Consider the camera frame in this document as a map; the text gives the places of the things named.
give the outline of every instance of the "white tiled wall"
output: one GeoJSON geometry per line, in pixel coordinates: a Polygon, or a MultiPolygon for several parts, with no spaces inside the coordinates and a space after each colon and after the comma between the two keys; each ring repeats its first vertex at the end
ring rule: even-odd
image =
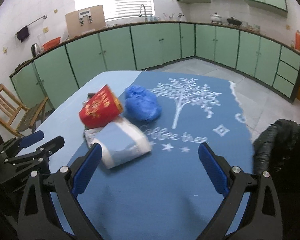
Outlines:
{"type": "MultiPolygon", "coordinates": [[[[211,3],[186,4],[176,0],[154,0],[155,15],[164,19],[163,13],[171,16],[179,13],[185,17],[182,20],[194,22],[210,22],[210,15],[218,12],[224,20],[236,16],[249,24],[261,25],[261,30],[267,36],[290,44],[296,30],[300,30],[300,6],[295,0],[287,0],[288,18],[274,15],[270,12],[249,7],[243,0],[212,0],[211,3]],[[285,29],[291,25],[291,31],[285,29]]],[[[44,27],[49,28],[46,41],[61,36],[61,41],[67,38],[65,14],[75,10],[74,0],[5,0],[0,7],[0,83],[15,93],[9,75],[21,63],[32,58],[31,45],[38,42],[37,36],[44,27]],[[29,26],[30,36],[20,42],[15,33],[35,19],[47,14],[47,19],[39,20],[29,26]],[[4,54],[2,48],[8,48],[4,54]]],[[[107,24],[123,24],[143,21],[143,18],[127,18],[109,21],[107,24]]],[[[4,140],[12,137],[0,126],[4,140]]]]}
{"type": "Polygon", "coordinates": [[[211,0],[211,3],[191,4],[190,20],[193,22],[210,22],[210,15],[218,13],[224,23],[226,19],[235,16],[249,25],[261,26],[261,33],[281,41],[287,45],[295,40],[295,33],[300,31],[300,6],[296,0],[287,0],[288,17],[282,17],[255,7],[250,7],[244,0],[211,0]]]}

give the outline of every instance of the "drawer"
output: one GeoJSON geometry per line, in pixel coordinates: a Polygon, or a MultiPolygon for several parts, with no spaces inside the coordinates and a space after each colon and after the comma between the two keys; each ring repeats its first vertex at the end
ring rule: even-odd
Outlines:
{"type": "Polygon", "coordinates": [[[280,59],[285,63],[293,66],[295,69],[299,70],[300,68],[300,55],[293,52],[290,49],[282,46],[280,59]]]}
{"type": "Polygon", "coordinates": [[[284,95],[286,95],[287,97],[291,97],[294,85],[277,75],[275,77],[273,87],[281,93],[283,93],[284,95]]]}
{"type": "Polygon", "coordinates": [[[277,74],[290,81],[292,84],[296,83],[298,77],[298,71],[281,60],[279,61],[277,74]]]}

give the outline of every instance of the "tile floor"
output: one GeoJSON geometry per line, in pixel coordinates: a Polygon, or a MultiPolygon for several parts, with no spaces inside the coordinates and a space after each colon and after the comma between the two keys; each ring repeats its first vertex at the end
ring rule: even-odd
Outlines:
{"type": "Polygon", "coordinates": [[[278,119],[293,120],[300,123],[300,101],[298,99],[290,104],[268,88],[215,64],[193,58],[151,71],[204,75],[235,82],[235,91],[241,102],[252,142],[278,119]]]}

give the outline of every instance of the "blue tablecloth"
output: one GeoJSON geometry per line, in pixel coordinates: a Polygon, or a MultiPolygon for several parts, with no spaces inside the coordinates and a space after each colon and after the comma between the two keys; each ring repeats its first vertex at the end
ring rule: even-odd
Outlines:
{"type": "MultiPolygon", "coordinates": [[[[117,96],[132,83],[152,90],[163,107],[162,116],[151,124],[131,120],[148,136],[152,152],[110,170],[100,164],[77,198],[80,205],[105,240],[196,239],[223,199],[199,161],[199,144],[207,141],[230,165],[252,170],[250,134],[231,83],[179,73],[102,73],[40,126],[44,140],[26,152],[61,135],[65,146],[50,158],[51,172],[84,155],[88,149],[78,112],[87,93],[106,83],[117,96]]],[[[247,197],[229,232],[239,225],[247,197]]],[[[64,229],[71,232],[55,195],[53,199],[64,229]]]]}

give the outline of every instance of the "towel rack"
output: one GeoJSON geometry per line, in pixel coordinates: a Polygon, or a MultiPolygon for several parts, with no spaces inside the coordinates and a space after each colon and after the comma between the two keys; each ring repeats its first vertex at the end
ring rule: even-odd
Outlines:
{"type": "Polygon", "coordinates": [[[45,15],[43,15],[42,17],[40,17],[40,18],[38,18],[38,19],[36,19],[36,20],[34,20],[33,22],[31,22],[31,23],[29,23],[27,26],[29,26],[30,24],[32,24],[32,23],[35,23],[36,21],[38,21],[38,20],[40,20],[40,19],[46,19],[48,16],[45,14],[45,15]]]}

